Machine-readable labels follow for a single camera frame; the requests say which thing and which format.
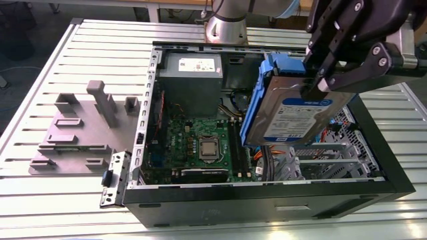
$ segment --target cpu socket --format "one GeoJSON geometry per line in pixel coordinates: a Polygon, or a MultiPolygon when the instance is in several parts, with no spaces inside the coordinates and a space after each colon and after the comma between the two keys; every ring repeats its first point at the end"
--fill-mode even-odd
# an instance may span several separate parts
{"type": "Polygon", "coordinates": [[[220,144],[218,136],[199,136],[199,159],[207,164],[220,159],[220,144]]]}

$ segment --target power supply label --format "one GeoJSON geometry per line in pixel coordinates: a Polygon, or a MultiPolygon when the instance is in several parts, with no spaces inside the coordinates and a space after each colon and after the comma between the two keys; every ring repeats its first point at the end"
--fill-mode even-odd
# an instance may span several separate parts
{"type": "Polygon", "coordinates": [[[270,142],[294,142],[304,137],[316,123],[315,115],[328,109],[331,99],[306,101],[302,98],[287,98],[282,101],[264,139],[270,142]]]}
{"type": "Polygon", "coordinates": [[[215,72],[214,58],[182,58],[178,71],[180,72],[215,72]]]}

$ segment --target ram slot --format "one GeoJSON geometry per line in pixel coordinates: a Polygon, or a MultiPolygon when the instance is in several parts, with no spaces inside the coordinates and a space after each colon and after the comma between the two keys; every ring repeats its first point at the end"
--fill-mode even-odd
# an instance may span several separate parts
{"type": "Polygon", "coordinates": [[[230,154],[231,154],[231,165],[232,165],[232,174],[238,177],[242,177],[242,167],[239,161],[239,145],[238,145],[238,136],[235,134],[235,123],[228,121],[228,145],[230,145],[230,154]]]}
{"type": "MultiPolygon", "coordinates": [[[[236,123],[234,125],[234,128],[235,128],[235,132],[239,135],[240,133],[240,123],[236,123]]],[[[239,162],[240,162],[240,165],[242,165],[242,174],[244,177],[251,177],[251,172],[250,172],[250,166],[248,166],[248,155],[247,155],[247,150],[246,148],[242,146],[242,138],[238,137],[238,151],[239,151],[239,162]]]]}

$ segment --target slotted aluminum surface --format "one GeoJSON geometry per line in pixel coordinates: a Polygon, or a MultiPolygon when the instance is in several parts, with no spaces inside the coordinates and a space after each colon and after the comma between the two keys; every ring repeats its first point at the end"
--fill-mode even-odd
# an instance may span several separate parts
{"type": "MultiPolygon", "coordinates": [[[[196,25],[99,20],[70,26],[0,139],[0,238],[427,238],[426,110],[406,84],[360,96],[416,192],[340,219],[146,229],[126,208],[99,209],[100,177],[28,174],[29,159],[57,111],[59,93],[76,93],[86,100],[87,82],[103,80],[115,100],[144,99],[152,41],[203,42],[203,31],[196,25]]],[[[306,47],[310,37],[276,29],[250,28],[247,33],[252,45],[306,47]]]]}

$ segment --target motherboard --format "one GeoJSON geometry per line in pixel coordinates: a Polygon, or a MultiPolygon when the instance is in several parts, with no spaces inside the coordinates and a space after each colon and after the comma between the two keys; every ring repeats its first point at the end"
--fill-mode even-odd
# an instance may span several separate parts
{"type": "Polygon", "coordinates": [[[150,153],[146,178],[154,184],[256,181],[240,123],[226,119],[171,119],[166,148],[150,153]]]}

